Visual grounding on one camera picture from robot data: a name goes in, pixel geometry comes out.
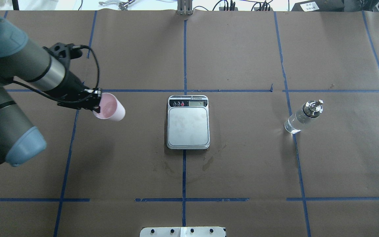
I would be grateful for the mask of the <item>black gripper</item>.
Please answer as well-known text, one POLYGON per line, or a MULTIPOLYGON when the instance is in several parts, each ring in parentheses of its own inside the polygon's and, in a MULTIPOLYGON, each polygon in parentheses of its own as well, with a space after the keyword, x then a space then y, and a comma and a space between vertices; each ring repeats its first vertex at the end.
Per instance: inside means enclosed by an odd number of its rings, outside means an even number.
MULTIPOLYGON (((83 85, 81 80, 72 72, 68 72, 63 81, 54 89, 48 90, 47 95, 58 100, 75 102, 85 99, 101 99, 102 89, 93 88, 83 85)), ((71 109, 86 109, 96 113, 100 113, 100 101, 86 100, 80 103, 57 103, 58 106, 71 109)))

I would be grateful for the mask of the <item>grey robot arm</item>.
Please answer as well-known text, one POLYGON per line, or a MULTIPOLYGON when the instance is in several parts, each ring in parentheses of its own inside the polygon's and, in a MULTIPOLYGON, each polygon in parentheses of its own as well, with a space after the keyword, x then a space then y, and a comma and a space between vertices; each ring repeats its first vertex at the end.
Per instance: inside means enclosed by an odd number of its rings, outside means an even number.
POLYGON ((29 120, 6 86, 16 84, 38 93, 58 106, 101 112, 100 66, 93 88, 70 71, 71 60, 80 58, 88 45, 56 43, 41 47, 27 33, 0 16, 0 165, 22 165, 46 149, 39 129, 29 120))

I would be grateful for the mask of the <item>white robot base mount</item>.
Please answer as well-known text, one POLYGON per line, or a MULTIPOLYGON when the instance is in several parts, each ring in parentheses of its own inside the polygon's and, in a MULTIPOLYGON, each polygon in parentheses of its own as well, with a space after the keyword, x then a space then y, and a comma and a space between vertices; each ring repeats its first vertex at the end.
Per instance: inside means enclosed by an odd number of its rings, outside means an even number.
POLYGON ((190 227, 145 227, 140 237, 226 237, 225 227, 190 226, 190 227))

